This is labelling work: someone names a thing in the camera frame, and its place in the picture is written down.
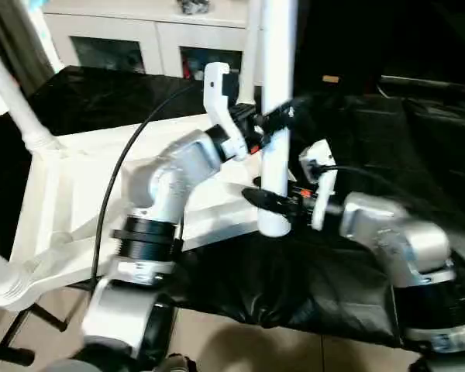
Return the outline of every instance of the black tablecloth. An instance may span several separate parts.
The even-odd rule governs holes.
[[[140,122],[172,91],[171,77],[68,67],[31,105],[53,134]],[[179,98],[156,119],[202,113],[202,97]],[[421,201],[418,214],[465,230],[465,108],[380,97],[316,95],[292,132],[290,168],[302,179],[299,152],[325,137],[338,164],[360,165]],[[0,253],[7,257],[19,217],[30,157],[6,115],[0,118]],[[389,190],[340,174],[350,191],[395,198]],[[454,242],[465,286],[465,242]],[[369,251],[335,231],[294,229],[281,239],[258,232],[184,253],[168,294],[183,307],[262,326],[400,346],[392,289]]]

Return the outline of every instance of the white pipe joint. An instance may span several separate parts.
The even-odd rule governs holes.
[[[30,151],[57,149],[59,143],[50,131],[41,125],[35,113],[19,90],[16,81],[0,60],[0,95],[9,107],[10,116],[21,131],[22,140]]]
[[[28,284],[26,272],[0,256],[0,306],[22,294]]]

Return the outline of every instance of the tiled floor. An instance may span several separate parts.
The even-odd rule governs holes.
[[[26,368],[0,362],[0,372],[38,371],[81,345],[86,294],[65,288],[44,295],[40,304],[60,318],[72,317],[68,330],[60,333],[30,315],[12,345],[36,351],[35,363]],[[8,312],[0,312],[0,339],[12,319]],[[417,358],[414,353],[334,337],[324,337],[322,357],[320,336],[240,325],[188,310],[177,315],[170,351],[196,360],[200,372],[405,372]]]

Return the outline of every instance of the wire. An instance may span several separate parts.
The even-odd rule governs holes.
[[[330,171],[330,170],[331,171],[335,170],[335,171],[353,172],[353,173],[357,173],[357,174],[363,175],[363,176],[368,177],[368,178],[372,178],[373,180],[383,184],[384,186],[386,186],[390,190],[394,191],[396,194],[400,195],[405,200],[408,200],[413,205],[417,206],[417,208],[420,211],[429,214],[429,210],[423,208],[422,205],[418,205],[419,201],[415,196],[413,196],[412,194],[407,192],[404,188],[401,188],[401,187],[397,186],[396,184],[392,183],[391,181],[387,180],[386,178],[382,177],[380,174],[377,174],[377,173],[372,172],[370,170],[366,170],[366,169],[364,169],[362,167],[354,167],[354,166],[351,166],[351,165],[323,165],[323,166],[320,166],[320,167],[314,167],[315,172],[324,173],[324,172],[327,172],[327,171]]]
[[[182,240],[183,239],[183,233],[184,233],[184,213],[183,215],[181,216],[181,224],[180,224],[180,229],[179,229],[179,240]]]
[[[95,291],[96,284],[97,284],[97,276],[98,276],[98,262],[100,261],[100,246],[102,244],[102,230],[103,230],[103,222],[105,220],[105,213],[107,212],[107,207],[109,205],[110,194],[112,193],[112,189],[114,188],[115,180],[117,178],[117,174],[119,173],[122,162],[126,158],[129,150],[136,142],[136,139],[141,134],[141,132],[146,128],[148,123],[153,119],[153,117],[160,112],[165,106],[167,106],[171,101],[179,97],[180,95],[190,91],[192,88],[196,88],[199,85],[190,84],[182,89],[179,89],[168,98],[166,98],[163,102],[161,102],[149,115],[148,117],[139,124],[138,128],[134,131],[133,135],[127,141],[127,144],[124,146],[121,154],[119,155],[119,159],[115,163],[114,170],[112,171],[112,176],[110,177],[110,181],[108,182],[107,189],[105,190],[105,195],[103,197],[102,206],[100,208],[100,213],[98,214],[98,222],[96,226],[96,234],[95,234],[95,250],[93,253],[93,261],[91,264],[91,294]]]
[[[322,371],[326,370],[326,351],[324,350],[324,336],[320,335],[320,351],[322,354]]]
[[[387,98],[387,99],[391,98],[389,95],[386,94],[385,91],[382,90],[382,88],[381,88],[381,86],[379,84],[376,84],[376,87],[377,87],[377,90],[379,91],[379,93],[381,93],[384,98]]]

